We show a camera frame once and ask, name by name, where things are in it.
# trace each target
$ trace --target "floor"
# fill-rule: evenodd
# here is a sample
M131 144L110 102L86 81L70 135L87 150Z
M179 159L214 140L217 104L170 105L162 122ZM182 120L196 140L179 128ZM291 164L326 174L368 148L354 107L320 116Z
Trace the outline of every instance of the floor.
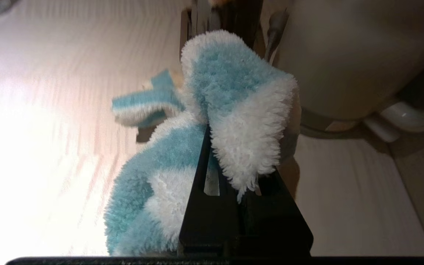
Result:
M114 122L111 98L180 67L189 3L21 0L0 17L0 263L106 255L103 209L141 148L135 128ZM387 146L365 138L299 139L297 203L312 255L424 255Z

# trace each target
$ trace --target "blue fluffy fabric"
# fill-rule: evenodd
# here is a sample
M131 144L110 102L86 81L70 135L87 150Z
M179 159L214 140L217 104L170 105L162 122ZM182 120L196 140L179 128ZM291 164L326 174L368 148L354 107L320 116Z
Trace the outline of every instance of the blue fluffy fabric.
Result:
M210 194L216 195L218 166L239 201L254 190L258 174L271 173L279 163L279 140L297 99L292 75L274 69L224 31L190 40L181 63L179 91L170 89L162 73L151 80L161 89L113 101L116 116L137 126L152 124L172 109L182 112L156 128L115 180L105 213L111 255L175 250L207 122L214 149L206 180Z

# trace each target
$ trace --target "wooden table surface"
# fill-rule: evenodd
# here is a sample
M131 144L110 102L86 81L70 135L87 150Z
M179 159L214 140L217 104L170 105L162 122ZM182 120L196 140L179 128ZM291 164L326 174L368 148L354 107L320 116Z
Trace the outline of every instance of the wooden table surface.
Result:
M113 179L141 146L111 99L180 69L189 0L21 0L0 16L0 260L106 255ZM266 1L264 16L278 1ZM424 255L386 146L301 137L297 203L313 255Z

